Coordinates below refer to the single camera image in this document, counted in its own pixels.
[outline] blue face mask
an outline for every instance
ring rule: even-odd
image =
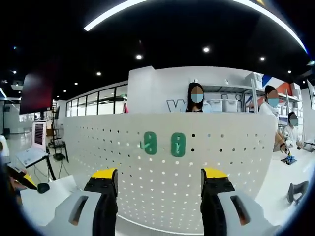
[[[297,120],[297,119],[291,119],[291,120],[290,120],[290,123],[291,123],[293,126],[297,126],[298,120]]]
[[[279,99],[278,98],[268,98],[268,104],[272,107],[277,107],[279,104]]]
[[[191,99],[194,103],[199,103],[203,99],[203,94],[192,94]]]

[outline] black ceiling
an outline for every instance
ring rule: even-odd
[[[108,18],[89,32],[83,30],[96,16],[123,1],[12,0],[1,6],[5,14],[1,16],[0,80],[8,80],[1,84],[7,96],[19,97],[9,85],[23,81],[27,73],[52,58],[61,63],[54,97],[65,100],[125,81],[131,69],[148,65],[155,69],[233,67],[289,82],[310,69],[306,64],[315,53],[311,26],[315,8],[310,1],[274,2],[309,55],[272,20],[231,0],[151,0]],[[203,53],[203,46],[210,46],[211,52]],[[143,60],[136,60],[136,54],[143,54]],[[266,61],[260,62],[260,56]]]

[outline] woman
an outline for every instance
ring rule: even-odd
[[[196,82],[189,84],[187,103],[181,109],[181,112],[212,112],[210,104],[204,100],[204,91],[200,84]]]
[[[297,145],[300,148],[303,148],[303,145],[298,137],[298,130],[296,126],[298,125],[298,118],[294,112],[290,112],[287,116],[287,120],[289,125],[287,125],[283,131],[282,134],[284,137],[288,137],[292,141],[292,146]]]
[[[265,100],[261,104],[259,108],[259,113],[263,115],[270,115],[273,117],[274,120],[274,128],[275,128],[275,145],[274,145],[274,151],[284,151],[285,153],[288,152],[288,149],[286,147],[284,137],[282,136],[281,132],[278,131],[278,118],[276,116],[277,114],[277,105],[279,103],[279,96],[277,90],[267,85],[265,87]]]

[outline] white partition wall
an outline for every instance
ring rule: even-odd
[[[164,232],[202,234],[201,169],[224,171],[255,199],[271,160],[272,124],[271,116],[256,114],[67,117],[65,141],[80,188],[97,170],[118,168],[119,216]]]

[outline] black hair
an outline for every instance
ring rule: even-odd
[[[196,82],[193,82],[193,83],[190,83],[188,85],[188,91],[187,91],[187,110],[188,111],[192,111],[192,108],[193,106],[195,105],[198,109],[201,109],[202,108],[202,105],[203,105],[203,99],[204,97],[202,98],[201,102],[199,103],[195,103],[193,102],[193,100],[191,99],[191,91],[194,87],[201,87],[202,89],[202,92],[204,93],[204,90],[203,90],[203,87],[199,84],[199,83],[196,83]]]
[[[275,89],[275,87],[270,86],[270,85],[267,85],[265,87],[265,100],[267,100],[267,94],[269,94],[272,91],[277,91],[277,90]]]
[[[291,118],[291,115],[295,114],[294,112],[290,112],[288,115],[287,115],[287,120],[289,122],[289,124],[291,124],[290,122],[290,118]]]

